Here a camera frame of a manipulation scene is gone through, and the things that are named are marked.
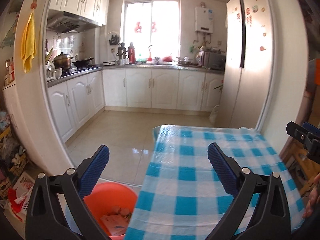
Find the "right hand red nails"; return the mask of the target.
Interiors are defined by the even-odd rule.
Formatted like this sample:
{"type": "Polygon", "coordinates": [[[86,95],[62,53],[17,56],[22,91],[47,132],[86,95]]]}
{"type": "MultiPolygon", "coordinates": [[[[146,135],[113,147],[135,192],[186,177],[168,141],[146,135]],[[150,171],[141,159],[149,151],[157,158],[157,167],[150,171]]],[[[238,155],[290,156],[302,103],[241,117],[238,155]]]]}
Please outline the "right hand red nails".
{"type": "Polygon", "coordinates": [[[318,202],[319,202],[319,193],[318,193],[317,187],[315,186],[309,194],[309,200],[306,205],[305,212],[303,213],[303,219],[307,219],[312,215],[313,210],[318,202]]]}

